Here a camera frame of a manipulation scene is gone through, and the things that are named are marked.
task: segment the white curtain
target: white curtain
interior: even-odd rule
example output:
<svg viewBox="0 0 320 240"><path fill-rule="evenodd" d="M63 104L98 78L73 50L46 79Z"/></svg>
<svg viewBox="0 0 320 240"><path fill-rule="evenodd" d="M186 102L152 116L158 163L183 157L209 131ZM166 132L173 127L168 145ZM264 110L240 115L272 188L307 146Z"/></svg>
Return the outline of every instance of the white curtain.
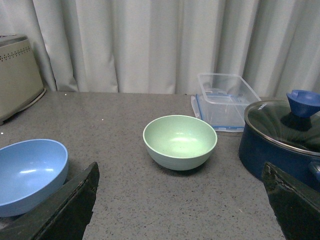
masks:
<svg viewBox="0 0 320 240"><path fill-rule="evenodd" d="M208 72L320 91L318 0L0 0L0 23L52 91L194 94Z"/></svg>

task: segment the lid rim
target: lid rim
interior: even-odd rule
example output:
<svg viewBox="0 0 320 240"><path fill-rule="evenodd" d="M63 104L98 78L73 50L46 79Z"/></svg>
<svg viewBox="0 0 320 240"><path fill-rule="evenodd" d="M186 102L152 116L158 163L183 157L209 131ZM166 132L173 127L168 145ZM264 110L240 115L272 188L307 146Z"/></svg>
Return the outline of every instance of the lid rim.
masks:
<svg viewBox="0 0 320 240"><path fill-rule="evenodd" d="M259 136L261 136L263 139L267 140L268 142L271 142L273 144L276 144L278 145L279 147L282 147L284 149L287 149L287 150L291 150L293 152L296 152L296 153L301 153L301 154L306 154L306 155L309 155L309 156L316 156L316 157L320 157L320 152L316 152L316 151L309 151L309 150L304 150L304 149L301 149L301 148L297 148L297 147L294 147L294 146L291 146L291 145L288 145L288 144L285 144L281 141L278 141L278 140L275 140L274 138L262 133L260 130L258 130L249 120L248 118L248 115L249 115L249 112L250 110L255 107L255 106L259 106L261 105L261 109L263 109L268 103L281 103L281 104L285 104L285 105L288 105L289 106L289 103L284 101L284 100L264 100L264 101L258 101L258 102L254 102L254 103L251 103L250 105L248 105L246 107L246 109L244 110L244 121L245 121L245 124L248 125L255 133L257 133Z"/></svg>

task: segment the speckled countertop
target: speckled countertop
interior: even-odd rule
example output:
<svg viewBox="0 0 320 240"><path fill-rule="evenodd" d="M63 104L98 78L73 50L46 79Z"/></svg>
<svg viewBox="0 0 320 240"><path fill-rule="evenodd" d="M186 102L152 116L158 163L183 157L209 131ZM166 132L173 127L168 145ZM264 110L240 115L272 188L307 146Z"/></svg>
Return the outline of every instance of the speckled countertop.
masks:
<svg viewBox="0 0 320 240"><path fill-rule="evenodd" d="M0 148L28 139L63 143L72 178L96 161L100 181L84 240L285 239L262 182L238 157L241 134L218 132L202 166L178 172L148 155L144 127L193 116L190 95L47 92L0 126ZM0 218L0 228L14 218Z"/></svg>

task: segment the pot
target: pot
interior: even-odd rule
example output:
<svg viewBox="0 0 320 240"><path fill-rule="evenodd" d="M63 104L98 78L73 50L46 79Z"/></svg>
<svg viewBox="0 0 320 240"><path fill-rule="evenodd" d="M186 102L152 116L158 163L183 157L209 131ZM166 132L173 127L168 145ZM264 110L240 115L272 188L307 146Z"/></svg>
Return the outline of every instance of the pot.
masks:
<svg viewBox="0 0 320 240"><path fill-rule="evenodd" d="M301 117L288 101L259 101L245 109L244 120L239 158L251 174L261 180L270 162L320 192L309 169L311 162L320 163L320 114Z"/></svg>

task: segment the pot lid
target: pot lid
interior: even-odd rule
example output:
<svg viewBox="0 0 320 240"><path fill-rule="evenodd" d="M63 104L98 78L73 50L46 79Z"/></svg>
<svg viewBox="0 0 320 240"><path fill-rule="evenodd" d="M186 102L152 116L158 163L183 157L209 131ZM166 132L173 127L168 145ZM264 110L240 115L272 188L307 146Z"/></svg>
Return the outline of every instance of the pot lid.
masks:
<svg viewBox="0 0 320 240"><path fill-rule="evenodd" d="M287 101L259 101L244 112L245 122L260 136L276 145L320 156L320 114L300 117Z"/></svg>

